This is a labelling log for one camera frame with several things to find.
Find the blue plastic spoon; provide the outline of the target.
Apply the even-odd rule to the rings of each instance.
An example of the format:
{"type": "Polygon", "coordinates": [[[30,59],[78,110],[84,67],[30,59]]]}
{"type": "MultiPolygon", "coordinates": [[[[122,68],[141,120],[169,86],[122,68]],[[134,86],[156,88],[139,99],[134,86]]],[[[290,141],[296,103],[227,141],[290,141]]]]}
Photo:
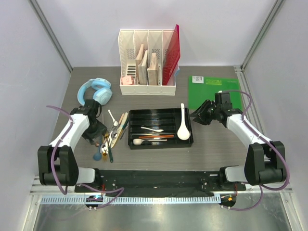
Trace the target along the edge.
{"type": "Polygon", "coordinates": [[[100,161],[102,159],[101,145],[98,145],[97,152],[93,155],[93,159],[95,161],[100,161]]]}

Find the light blue headphones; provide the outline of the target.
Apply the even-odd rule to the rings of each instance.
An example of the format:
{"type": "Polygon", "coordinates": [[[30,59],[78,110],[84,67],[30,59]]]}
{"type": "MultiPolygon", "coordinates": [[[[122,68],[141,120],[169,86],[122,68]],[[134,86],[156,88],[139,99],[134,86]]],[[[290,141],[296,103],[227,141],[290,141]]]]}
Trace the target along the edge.
{"type": "Polygon", "coordinates": [[[95,90],[92,97],[93,100],[97,101],[100,105],[106,105],[112,97],[111,83],[103,78],[93,78],[85,82],[78,90],[77,100],[80,105],[85,105],[85,92],[88,88],[95,90]]]}

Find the small white ceramic spoon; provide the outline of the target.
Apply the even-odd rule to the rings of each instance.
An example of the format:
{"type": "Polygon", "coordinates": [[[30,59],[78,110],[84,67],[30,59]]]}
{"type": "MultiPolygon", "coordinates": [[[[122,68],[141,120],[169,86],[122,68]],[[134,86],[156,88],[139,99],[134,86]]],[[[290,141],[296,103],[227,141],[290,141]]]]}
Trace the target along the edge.
{"type": "Polygon", "coordinates": [[[136,146],[142,145],[144,142],[152,142],[152,140],[147,139],[133,139],[133,144],[136,146]]]}

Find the black cutlery tray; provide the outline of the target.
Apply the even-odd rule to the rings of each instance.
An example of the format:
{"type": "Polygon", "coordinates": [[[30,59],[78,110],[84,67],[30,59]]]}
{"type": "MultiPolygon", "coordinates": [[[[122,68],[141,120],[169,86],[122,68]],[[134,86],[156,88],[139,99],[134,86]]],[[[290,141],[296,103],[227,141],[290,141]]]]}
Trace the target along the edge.
{"type": "Polygon", "coordinates": [[[130,110],[128,117],[128,146],[132,150],[137,149],[164,149],[164,148],[189,148],[192,146],[193,130],[190,121],[189,109],[185,107],[185,123],[190,132],[190,137],[183,141],[177,136],[177,131],[181,124],[180,108],[165,109],[136,109],[130,110]],[[153,132],[141,129],[141,127],[163,129],[163,132],[153,132]],[[133,139],[139,139],[139,136],[146,135],[175,135],[173,138],[167,138],[164,142],[152,142],[151,145],[136,146],[133,139]]]}

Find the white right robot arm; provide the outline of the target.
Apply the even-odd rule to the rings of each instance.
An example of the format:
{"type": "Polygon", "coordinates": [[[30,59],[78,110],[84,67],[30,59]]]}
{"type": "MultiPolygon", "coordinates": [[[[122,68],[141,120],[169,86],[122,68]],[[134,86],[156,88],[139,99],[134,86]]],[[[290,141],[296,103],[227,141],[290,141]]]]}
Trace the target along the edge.
{"type": "Polygon", "coordinates": [[[247,119],[246,111],[234,108],[229,91],[215,93],[215,99],[205,100],[192,114],[193,121],[210,125],[213,120],[232,131],[247,148],[243,166],[222,167],[218,186],[230,189],[235,182],[259,185],[274,190],[272,183],[281,183],[277,190],[286,188],[290,173],[285,160],[285,147],[258,131],[247,119]]]}

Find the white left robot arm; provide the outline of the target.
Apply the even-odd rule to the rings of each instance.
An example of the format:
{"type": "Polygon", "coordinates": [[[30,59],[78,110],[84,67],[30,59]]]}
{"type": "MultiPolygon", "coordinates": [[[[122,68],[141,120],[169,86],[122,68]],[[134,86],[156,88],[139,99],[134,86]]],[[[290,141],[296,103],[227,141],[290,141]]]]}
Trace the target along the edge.
{"type": "Polygon", "coordinates": [[[68,122],[55,140],[38,149],[40,183],[57,185],[61,190],[64,186],[85,183],[90,191],[99,191],[103,183],[97,177],[97,170],[78,167],[74,150],[81,138],[95,145],[107,132],[106,126],[97,119],[102,106],[95,100],[86,100],[83,106],[74,108],[70,113],[55,106],[48,107],[68,116],[68,122]]]}

